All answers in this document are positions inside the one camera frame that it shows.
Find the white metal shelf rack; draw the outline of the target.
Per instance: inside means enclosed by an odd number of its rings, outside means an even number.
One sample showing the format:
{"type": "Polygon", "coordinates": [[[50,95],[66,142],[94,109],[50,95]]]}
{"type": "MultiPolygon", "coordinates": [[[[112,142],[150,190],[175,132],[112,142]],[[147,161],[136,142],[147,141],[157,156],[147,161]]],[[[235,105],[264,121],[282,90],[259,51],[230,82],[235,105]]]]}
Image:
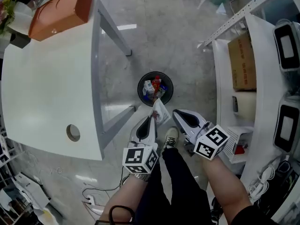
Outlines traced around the white metal shelf rack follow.
{"type": "MultiPolygon", "coordinates": [[[[276,42],[273,37],[274,25],[252,14],[265,2],[270,0],[252,0],[238,13],[225,22],[218,30],[211,34],[203,43],[213,45],[217,79],[217,122],[223,126],[242,125],[230,111],[231,71],[227,40],[221,35],[242,19],[246,20],[254,50],[256,65],[256,114],[254,131],[246,164],[241,181],[247,188],[257,178],[257,173],[270,160],[280,154],[273,146],[278,106],[285,94],[286,82],[280,72],[276,42]]],[[[300,0],[293,0],[300,11],[300,0]]]]}

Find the person's left forearm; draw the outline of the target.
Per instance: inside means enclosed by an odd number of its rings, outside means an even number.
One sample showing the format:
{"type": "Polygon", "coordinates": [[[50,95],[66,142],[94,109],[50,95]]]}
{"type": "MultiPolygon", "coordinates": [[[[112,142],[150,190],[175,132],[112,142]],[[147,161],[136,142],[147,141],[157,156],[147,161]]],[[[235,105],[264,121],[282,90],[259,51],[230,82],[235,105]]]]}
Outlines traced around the person's left forearm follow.
{"type": "Polygon", "coordinates": [[[131,174],[121,188],[110,198],[99,218],[99,222],[136,225],[138,206],[147,185],[148,182],[131,174]]]}

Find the person's left shoe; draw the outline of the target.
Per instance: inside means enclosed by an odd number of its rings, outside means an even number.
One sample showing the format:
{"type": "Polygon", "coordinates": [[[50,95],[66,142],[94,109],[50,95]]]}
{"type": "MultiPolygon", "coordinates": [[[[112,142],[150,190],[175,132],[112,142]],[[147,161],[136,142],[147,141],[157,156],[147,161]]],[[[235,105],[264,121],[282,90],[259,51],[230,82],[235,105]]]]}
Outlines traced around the person's left shoe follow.
{"type": "Polygon", "coordinates": [[[165,142],[162,148],[162,152],[167,149],[176,149],[179,139],[179,131],[177,127],[170,127],[165,135],[165,142]]]}

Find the white device with black screen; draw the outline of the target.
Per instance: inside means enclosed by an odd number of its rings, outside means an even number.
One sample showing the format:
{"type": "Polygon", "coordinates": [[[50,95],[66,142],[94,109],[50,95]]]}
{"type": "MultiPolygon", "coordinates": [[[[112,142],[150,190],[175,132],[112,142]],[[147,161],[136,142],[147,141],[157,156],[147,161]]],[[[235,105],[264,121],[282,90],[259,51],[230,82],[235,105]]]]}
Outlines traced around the white device with black screen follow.
{"type": "Polygon", "coordinates": [[[277,21],[273,29],[280,70],[300,74],[300,23],[277,21]]]}
{"type": "Polygon", "coordinates": [[[293,154],[300,139],[300,102],[282,99],[279,103],[273,145],[293,154]]]}

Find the white table leg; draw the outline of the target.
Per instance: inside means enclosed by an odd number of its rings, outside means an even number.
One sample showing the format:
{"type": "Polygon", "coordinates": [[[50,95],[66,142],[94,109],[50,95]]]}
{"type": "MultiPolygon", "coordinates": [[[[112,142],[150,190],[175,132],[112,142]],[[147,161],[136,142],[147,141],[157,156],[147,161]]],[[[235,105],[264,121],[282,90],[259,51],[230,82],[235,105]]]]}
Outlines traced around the white table leg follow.
{"type": "Polygon", "coordinates": [[[127,121],[135,112],[135,106],[129,106],[127,109],[104,124],[104,133],[101,136],[101,146],[103,149],[118,134],[121,128],[127,123],[127,121]]]}
{"type": "Polygon", "coordinates": [[[128,46],[121,32],[117,28],[115,22],[109,15],[108,11],[104,7],[103,3],[100,1],[98,5],[98,12],[100,14],[100,27],[105,33],[110,37],[110,39],[120,48],[120,50],[125,54],[125,56],[131,56],[132,50],[128,46]]]}

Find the person's right forearm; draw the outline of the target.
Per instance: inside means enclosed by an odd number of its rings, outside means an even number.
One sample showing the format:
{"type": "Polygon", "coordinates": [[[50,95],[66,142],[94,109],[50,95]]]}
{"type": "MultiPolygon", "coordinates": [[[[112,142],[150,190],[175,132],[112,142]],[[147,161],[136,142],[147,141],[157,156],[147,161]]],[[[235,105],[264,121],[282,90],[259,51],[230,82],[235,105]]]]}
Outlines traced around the person's right forearm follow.
{"type": "Polygon", "coordinates": [[[252,205],[246,189],[219,157],[213,160],[202,158],[201,162],[225,218],[231,224],[240,211],[252,205]]]}

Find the silver wristwatch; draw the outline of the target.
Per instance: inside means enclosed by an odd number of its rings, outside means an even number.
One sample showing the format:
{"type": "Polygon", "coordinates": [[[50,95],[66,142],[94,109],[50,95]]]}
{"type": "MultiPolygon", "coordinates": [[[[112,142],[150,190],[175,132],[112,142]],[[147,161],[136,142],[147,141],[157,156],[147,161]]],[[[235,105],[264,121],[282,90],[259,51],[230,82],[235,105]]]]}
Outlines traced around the silver wristwatch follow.
{"type": "Polygon", "coordinates": [[[148,182],[149,178],[150,178],[151,174],[141,174],[141,173],[135,173],[134,177],[143,180],[145,182],[148,182]]]}

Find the white perforated basket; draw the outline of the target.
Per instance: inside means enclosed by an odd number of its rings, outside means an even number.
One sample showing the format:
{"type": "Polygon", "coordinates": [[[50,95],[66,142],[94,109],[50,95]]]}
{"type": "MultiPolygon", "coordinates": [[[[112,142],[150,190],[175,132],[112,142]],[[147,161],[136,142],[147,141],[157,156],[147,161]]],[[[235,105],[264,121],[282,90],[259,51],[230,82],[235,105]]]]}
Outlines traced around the white perforated basket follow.
{"type": "Polygon", "coordinates": [[[253,127],[228,127],[230,136],[223,152],[231,164],[246,162],[250,149],[253,127]]]}

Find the pile of mixed trash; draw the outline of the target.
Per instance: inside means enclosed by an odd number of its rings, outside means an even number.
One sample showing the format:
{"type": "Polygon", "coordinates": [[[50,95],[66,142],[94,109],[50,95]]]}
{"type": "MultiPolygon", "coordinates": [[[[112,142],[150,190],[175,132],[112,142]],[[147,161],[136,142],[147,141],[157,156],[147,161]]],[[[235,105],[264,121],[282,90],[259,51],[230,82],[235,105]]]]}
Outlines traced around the pile of mixed trash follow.
{"type": "Polygon", "coordinates": [[[167,91],[167,87],[162,84],[160,76],[155,76],[153,80],[146,80],[143,84],[143,98],[146,101],[155,102],[161,98],[167,91]]]}

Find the dark grey open box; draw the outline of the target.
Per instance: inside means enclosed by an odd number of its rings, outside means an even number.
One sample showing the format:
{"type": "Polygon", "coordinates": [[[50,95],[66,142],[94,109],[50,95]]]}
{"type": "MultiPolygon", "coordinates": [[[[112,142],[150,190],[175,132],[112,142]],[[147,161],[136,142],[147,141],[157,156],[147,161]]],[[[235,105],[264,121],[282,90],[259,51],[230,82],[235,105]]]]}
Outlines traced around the dark grey open box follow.
{"type": "Polygon", "coordinates": [[[31,38],[25,34],[15,32],[11,34],[10,44],[23,49],[27,44],[29,44],[31,38]]]}

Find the small snack packet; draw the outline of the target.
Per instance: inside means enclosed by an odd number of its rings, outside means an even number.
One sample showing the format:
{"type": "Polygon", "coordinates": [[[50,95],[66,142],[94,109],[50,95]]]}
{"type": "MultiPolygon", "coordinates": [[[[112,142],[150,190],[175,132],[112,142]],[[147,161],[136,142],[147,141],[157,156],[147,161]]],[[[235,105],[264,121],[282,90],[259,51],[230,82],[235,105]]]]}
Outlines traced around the small snack packet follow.
{"type": "Polygon", "coordinates": [[[171,119],[170,113],[159,98],[154,102],[149,116],[152,116],[154,118],[157,127],[165,124],[168,120],[171,119]]]}

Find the pink and white flower bouquet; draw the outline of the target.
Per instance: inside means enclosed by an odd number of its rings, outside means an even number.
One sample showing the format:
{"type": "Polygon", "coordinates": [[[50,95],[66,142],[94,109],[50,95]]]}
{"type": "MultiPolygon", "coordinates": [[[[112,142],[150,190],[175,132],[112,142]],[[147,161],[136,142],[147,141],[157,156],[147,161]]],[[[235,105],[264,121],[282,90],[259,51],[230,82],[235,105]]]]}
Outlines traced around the pink and white flower bouquet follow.
{"type": "Polygon", "coordinates": [[[15,18],[15,0],[0,1],[0,35],[6,32],[7,26],[11,24],[15,18]]]}

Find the white carton box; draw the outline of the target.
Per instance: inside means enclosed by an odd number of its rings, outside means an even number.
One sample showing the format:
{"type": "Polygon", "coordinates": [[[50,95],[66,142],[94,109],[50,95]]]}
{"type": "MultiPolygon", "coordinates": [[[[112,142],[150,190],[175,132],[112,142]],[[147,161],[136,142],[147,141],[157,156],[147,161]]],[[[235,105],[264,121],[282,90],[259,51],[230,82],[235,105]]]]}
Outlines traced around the white carton box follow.
{"type": "Polygon", "coordinates": [[[49,203],[49,199],[41,186],[24,174],[18,173],[13,176],[12,181],[21,195],[32,203],[35,209],[43,210],[49,203]]]}

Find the orange rectangular box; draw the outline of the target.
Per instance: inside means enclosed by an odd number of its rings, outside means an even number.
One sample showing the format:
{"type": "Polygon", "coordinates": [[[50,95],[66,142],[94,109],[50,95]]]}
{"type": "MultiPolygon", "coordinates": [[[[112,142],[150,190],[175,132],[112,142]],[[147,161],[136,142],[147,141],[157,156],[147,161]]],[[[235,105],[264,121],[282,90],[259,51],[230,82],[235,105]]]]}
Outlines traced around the orange rectangular box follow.
{"type": "Polygon", "coordinates": [[[49,0],[33,16],[28,36],[43,41],[88,22],[92,0],[49,0]]]}

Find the brown cardboard box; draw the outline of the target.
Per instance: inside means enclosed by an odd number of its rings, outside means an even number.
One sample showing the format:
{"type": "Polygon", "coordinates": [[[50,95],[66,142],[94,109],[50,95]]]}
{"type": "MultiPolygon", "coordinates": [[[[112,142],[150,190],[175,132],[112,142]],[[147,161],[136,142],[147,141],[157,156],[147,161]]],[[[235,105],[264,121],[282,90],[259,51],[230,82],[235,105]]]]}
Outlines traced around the brown cardboard box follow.
{"type": "Polygon", "coordinates": [[[249,32],[230,41],[228,51],[233,89],[235,91],[256,90],[255,58],[249,32]]]}

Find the white desk with grommet hole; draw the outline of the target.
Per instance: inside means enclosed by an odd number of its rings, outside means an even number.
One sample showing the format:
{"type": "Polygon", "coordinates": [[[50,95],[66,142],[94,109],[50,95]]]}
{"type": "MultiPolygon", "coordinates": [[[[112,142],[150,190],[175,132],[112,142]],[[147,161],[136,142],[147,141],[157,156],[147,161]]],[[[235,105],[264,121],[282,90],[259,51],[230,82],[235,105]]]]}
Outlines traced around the white desk with grommet hole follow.
{"type": "Polygon", "coordinates": [[[86,24],[4,52],[1,101],[7,137],[47,152],[102,160],[100,0],[86,24]]]}

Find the person's black trousers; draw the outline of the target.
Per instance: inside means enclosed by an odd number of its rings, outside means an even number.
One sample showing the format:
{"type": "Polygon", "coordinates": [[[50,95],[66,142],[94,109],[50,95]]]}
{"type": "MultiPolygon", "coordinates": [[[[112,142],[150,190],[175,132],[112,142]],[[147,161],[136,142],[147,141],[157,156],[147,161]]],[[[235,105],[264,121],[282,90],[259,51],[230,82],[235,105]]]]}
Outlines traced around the person's black trousers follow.
{"type": "Polygon", "coordinates": [[[162,158],[172,182],[172,199],[162,186],[156,164],[135,213],[134,225],[213,225],[207,193],[202,190],[176,148],[167,148],[162,158]]]}

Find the person's black shirt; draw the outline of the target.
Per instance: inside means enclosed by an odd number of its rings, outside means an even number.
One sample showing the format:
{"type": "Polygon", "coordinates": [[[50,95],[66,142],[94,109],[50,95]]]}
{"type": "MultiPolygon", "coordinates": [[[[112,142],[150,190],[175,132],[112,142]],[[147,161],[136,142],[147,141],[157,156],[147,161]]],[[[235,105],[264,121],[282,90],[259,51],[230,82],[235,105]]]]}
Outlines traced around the person's black shirt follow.
{"type": "Polygon", "coordinates": [[[232,220],[231,225],[278,225],[262,213],[256,206],[241,210],[232,220]]]}

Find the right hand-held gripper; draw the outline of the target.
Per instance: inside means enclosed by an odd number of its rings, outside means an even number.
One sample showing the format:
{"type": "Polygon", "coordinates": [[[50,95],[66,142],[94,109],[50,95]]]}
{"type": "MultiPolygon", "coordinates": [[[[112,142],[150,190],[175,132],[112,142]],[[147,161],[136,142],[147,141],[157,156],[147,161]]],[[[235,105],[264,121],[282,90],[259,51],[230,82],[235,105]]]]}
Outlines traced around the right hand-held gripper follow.
{"type": "Polygon", "coordinates": [[[206,122],[205,118],[197,112],[175,109],[173,119],[181,133],[192,134],[191,137],[185,139],[184,143],[184,149],[190,156],[197,154],[205,159],[213,160],[230,138],[219,125],[206,122]]]}

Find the black waste bin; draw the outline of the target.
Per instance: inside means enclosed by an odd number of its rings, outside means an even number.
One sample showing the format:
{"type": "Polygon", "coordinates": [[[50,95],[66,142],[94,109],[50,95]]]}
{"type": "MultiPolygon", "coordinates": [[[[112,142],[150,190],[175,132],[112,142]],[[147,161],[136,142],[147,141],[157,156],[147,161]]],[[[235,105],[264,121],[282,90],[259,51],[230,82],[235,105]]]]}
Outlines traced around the black waste bin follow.
{"type": "Polygon", "coordinates": [[[137,85],[137,93],[138,93],[138,97],[140,98],[140,100],[145,105],[150,106],[150,107],[153,106],[154,102],[152,100],[150,100],[149,98],[146,98],[146,95],[143,95],[143,84],[146,80],[152,81],[155,78],[155,76],[157,76],[157,75],[162,80],[161,85],[166,88],[165,94],[161,97],[161,101],[163,102],[163,104],[164,105],[167,104],[173,96],[174,88],[173,88],[173,82],[170,79],[170,77],[159,71],[149,72],[140,79],[140,81],[137,85]]]}

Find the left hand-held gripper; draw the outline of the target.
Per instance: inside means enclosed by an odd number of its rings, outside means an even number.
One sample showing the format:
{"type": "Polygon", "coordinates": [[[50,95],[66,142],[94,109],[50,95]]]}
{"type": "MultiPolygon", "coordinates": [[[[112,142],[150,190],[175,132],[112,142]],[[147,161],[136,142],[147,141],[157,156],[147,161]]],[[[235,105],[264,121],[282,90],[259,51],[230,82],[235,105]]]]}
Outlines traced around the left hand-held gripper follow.
{"type": "Polygon", "coordinates": [[[151,174],[158,160],[156,138],[157,126],[153,116],[143,118],[133,127],[131,142],[124,148],[122,159],[122,165],[130,173],[151,174]]]}

